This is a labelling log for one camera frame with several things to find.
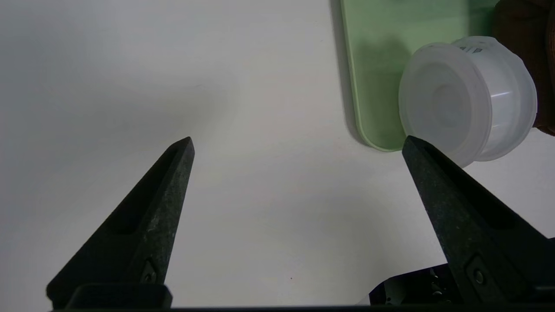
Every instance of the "screw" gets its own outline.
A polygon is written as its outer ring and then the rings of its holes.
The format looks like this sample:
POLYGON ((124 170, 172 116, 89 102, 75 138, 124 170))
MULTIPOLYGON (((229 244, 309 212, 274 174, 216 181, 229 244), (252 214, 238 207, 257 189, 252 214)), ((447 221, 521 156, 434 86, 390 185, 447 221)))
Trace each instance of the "screw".
POLYGON ((480 271, 479 269, 476 269, 474 271, 474 279, 480 285, 483 285, 486 282, 486 277, 484 276, 482 271, 480 271))

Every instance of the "brown object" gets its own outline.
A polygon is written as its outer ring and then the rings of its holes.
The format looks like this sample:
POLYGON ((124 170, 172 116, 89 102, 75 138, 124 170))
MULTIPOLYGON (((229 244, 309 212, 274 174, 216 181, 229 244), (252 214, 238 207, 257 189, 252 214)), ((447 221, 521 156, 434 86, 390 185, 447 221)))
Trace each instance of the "brown object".
POLYGON ((555 136, 555 14, 553 0, 500 0, 493 36, 518 55, 538 95, 534 127, 555 136))

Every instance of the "white background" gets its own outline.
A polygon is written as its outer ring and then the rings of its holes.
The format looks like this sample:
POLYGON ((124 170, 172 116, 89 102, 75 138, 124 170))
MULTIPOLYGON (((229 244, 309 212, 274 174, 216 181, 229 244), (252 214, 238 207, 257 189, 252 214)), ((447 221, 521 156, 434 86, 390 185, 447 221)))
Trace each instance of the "white background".
MULTIPOLYGON (((354 304, 443 263, 401 154, 353 135, 337 8, 2 2, 1 309, 48 310, 46 284, 186 136, 174 306, 354 304)), ((535 131, 467 171, 554 236, 554 151, 535 131)))

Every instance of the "label on container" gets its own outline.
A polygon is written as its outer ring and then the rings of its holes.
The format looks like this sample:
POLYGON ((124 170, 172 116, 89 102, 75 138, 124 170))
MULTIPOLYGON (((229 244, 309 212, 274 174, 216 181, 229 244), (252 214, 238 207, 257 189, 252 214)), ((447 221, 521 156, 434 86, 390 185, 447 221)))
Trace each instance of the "label on container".
POLYGON ((459 47, 459 49, 463 50, 468 54, 480 53, 483 51, 482 48, 477 48, 477 47, 459 47))

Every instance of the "green tray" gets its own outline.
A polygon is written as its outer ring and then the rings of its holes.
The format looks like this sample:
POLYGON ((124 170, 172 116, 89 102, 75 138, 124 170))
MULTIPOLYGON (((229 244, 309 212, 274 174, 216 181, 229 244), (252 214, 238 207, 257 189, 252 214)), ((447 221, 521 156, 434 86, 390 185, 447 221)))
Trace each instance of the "green tray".
POLYGON ((370 146, 400 150, 397 92, 414 51, 432 42, 490 34, 498 0, 342 0, 357 129, 370 146))

